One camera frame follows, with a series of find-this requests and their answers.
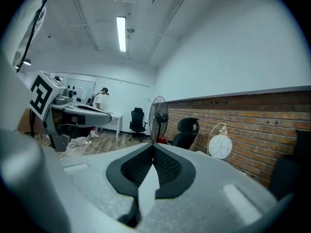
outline black chair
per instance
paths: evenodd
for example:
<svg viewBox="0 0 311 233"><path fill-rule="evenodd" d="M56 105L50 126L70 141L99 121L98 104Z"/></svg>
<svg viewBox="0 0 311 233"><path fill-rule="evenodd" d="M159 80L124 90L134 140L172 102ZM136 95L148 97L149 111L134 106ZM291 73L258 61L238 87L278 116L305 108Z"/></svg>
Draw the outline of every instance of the black chair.
<svg viewBox="0 0 311 233"><path fill-rule="evenodd" d="M130 122L130 129L135 131L134 135L129 139L132 140L134 137L138 137L140 139L140 142L142 142L142 137L145 139L145 134L142 134L141 132L146 131L146 122L144 122L144 126L142 125L142 120L144 118L145 113L143 113L141 108L135 108L132 111L132 121Z"/></svg>
<svg viewBox="0 0 311 233"><path fill-rule="evenodd" d="M173 146L186 150L189 149L200 130L198 120L198 118L193 117L181 119L177 125L177 129L181 133L177 134L173 141L168 142Z"/></svg>

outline fan grille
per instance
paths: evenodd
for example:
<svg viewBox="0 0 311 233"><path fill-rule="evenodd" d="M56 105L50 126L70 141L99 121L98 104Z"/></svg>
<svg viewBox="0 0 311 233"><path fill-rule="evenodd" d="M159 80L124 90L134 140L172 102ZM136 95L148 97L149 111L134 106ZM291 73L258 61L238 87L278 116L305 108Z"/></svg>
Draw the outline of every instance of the fan grille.
<svg viewBox="0 0 311 233"><path fill-rule="evenodd" d="M149 130L155 142L164 136L168 120L167 104L162 96L158 96L152 102L149 112Z"/></svg>

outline desk leg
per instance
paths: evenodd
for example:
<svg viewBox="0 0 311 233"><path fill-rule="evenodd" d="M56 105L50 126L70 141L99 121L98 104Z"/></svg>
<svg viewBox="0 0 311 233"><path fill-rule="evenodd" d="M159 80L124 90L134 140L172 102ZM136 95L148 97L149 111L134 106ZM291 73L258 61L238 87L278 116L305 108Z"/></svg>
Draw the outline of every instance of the desk leg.
<svg viewBox="0 0 311 233"><path fill-rule="evenodd" d="M119 132L120 132L120 118L118 119L116 139L117 139L117 138L118 138L118 136L119 136Z"/></svg>

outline brick wall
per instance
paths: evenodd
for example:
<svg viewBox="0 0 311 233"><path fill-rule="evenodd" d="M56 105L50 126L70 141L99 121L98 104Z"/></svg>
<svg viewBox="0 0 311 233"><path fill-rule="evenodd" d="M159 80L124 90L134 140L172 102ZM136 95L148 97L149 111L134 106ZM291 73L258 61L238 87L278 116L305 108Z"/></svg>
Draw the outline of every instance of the brick wall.
<svg viewBox="0 0 311 233"><path fill-rule="evenodd" d="M265 186L277 158L293 152L295 129L311 130L309 91L168 102L168 109L167 139L179 133L180 119L199 118L200 131L192 151L206 153L211 129L217 123L227 123L233 149L225 160Z"/></svg>

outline ceiling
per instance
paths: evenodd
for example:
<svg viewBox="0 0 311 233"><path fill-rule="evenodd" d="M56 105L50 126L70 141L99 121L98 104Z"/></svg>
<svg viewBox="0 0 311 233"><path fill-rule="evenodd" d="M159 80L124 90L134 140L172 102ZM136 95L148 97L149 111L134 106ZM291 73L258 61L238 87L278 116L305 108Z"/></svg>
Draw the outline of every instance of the ceiling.
<svg viewBox="0 0 311 233"><path fill-rule="evenodd" d="M157 67L191 25L217 0L49 0L29 55L90 48ZM116 17L126 17L127 53L120 52Z"/></svg>

